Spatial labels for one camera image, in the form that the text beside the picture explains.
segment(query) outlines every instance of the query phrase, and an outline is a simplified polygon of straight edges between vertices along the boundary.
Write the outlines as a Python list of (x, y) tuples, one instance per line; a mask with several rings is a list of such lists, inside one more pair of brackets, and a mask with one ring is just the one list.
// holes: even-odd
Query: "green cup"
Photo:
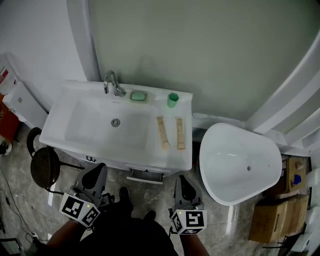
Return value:
[(178, 100), (179, 100), (178, 94), (170, 93), (168, 96), (168, 103), (167, 103), (168, 107), (170, 109), (173, 109), (176, 106)]

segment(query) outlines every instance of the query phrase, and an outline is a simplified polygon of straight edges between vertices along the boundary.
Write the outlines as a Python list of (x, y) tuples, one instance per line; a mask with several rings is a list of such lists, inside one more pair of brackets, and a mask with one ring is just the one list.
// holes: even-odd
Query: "sink drain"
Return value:
[(113, 127), (118, 127), (118, 126), (120, 125), (120, 120), (119, 120), (118, 118), (112, 119), (111, 125), (112, 125)]

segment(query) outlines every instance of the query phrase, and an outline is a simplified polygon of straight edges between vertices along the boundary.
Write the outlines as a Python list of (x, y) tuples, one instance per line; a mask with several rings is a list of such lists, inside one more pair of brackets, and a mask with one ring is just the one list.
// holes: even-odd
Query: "drawer handle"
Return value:
[(86, 156), (86, 159), (90, 162), (93, 162), (93, 163), (95, 163), (97, 161), (96, 159), (92, 158), (92, 156)]

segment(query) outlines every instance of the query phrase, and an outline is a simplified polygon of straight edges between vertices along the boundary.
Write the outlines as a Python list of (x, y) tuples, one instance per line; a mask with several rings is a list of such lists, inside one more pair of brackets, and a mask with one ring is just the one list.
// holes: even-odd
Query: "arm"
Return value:
[(196, 234), (182, 234), (180, 235), (180, 239), (185, 256), (209, 256), (209, 253)]
[(53, 249), (66, 249), (80, 242), (86, 228), (72, 220), (64, 224), (53, 234), (48, 243), (48, 247)]

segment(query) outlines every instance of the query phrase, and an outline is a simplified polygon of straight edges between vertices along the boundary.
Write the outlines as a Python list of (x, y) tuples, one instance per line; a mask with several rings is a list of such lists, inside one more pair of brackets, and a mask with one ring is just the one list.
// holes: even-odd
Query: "person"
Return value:
[[(133, 205), (126, 187), (120, 189), (119, 198), (98, 216), (92, 234), (82, 241), (85, 227), (69, 220), (46, 248), (52, 255), (178, 255), (165, 229), (155, 221), (155, 211), (149, 211), (143, 219), (132, 218)], [(185, 256), (209, 255), (196, 234), (180, 235), (180, 239)]]

